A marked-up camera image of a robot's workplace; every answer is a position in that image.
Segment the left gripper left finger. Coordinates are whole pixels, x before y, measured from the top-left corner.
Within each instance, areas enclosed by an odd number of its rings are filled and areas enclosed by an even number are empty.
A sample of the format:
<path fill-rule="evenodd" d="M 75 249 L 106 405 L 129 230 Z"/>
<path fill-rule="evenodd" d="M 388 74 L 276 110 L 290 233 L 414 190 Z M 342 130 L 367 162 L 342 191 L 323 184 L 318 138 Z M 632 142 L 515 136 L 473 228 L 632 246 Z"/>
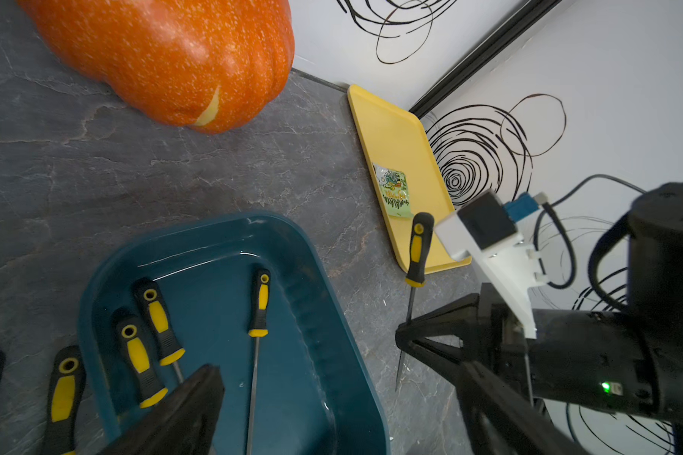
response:
<path fill-rule="evenodd" d="M 101 453 L 208 454 L 224 394 L 220 368 L 205 364 Z"/>

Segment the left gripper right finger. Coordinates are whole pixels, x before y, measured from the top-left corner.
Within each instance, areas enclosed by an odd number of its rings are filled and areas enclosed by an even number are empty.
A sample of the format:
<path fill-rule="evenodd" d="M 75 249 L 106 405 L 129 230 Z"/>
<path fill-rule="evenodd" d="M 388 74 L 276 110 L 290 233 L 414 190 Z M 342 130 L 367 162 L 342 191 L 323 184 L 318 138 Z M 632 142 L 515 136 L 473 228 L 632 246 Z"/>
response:
<path fill-rule="evenodd" d="M 460 364 L 456 392 L 475 454 L 586 453 L 478 362 Z"/>

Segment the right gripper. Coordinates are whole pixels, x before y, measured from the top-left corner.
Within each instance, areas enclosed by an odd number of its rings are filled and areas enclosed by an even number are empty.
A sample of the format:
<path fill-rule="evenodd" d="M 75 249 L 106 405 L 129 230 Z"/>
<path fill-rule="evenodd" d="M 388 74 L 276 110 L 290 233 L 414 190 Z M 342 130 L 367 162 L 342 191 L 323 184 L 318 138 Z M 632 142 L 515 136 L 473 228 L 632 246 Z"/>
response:
<path fill-rule="evenodd" d="M 479 362 L 514 392 L 531 392 L 524 329 L 492 284 L 398 326 L 396 344 L 455 384 L 459 365 Z"/>

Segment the teal storage box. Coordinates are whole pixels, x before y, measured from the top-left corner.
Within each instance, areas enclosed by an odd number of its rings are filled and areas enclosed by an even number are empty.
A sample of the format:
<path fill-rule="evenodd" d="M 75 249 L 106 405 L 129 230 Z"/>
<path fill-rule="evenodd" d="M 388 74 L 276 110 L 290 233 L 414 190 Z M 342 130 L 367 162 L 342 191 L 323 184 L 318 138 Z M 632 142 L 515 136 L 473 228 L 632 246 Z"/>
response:
<path fill-rule="evenodd" d="M 326 271 L 307 235 L 270 212 L 225 215 L 156 231 L 116 251 L 81 298 L 77 331 L 104 434 L 113 441 L 145 415 L 112 316 L 137 313 L 132 285 L 159 284 L 184 375 L 220 368 L 225 397 L 219 454 L 245 454 L 253 340 L 252 281 L 271 273 L 269 335 L 260 342 L 252 454 L 386 454 L 379 398 Z"/>

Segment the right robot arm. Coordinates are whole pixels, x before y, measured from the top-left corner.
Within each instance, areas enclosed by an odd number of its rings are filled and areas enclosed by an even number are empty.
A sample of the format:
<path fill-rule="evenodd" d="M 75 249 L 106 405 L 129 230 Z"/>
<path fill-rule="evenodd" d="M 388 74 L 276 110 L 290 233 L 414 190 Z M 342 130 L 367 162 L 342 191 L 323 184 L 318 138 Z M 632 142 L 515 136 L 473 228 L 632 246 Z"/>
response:
<path fill-rule="evenodd" d="M 488 279 L 409 317 L 398 349 L 453 384 L 477 454 L 583 453 L 536 407 L 544 399 L 666 422 L 683 454 L 683 182 L 643 193 L 595 244 L 586 275 L 601 311 L 533 307 L 529 290 L 549 280 L 517 227 L 529 214 L 555 210 L 545 195 L 503 203 L 485 191 L 442 221 L 415 217 L 411 286 L 434 239 Z"/>

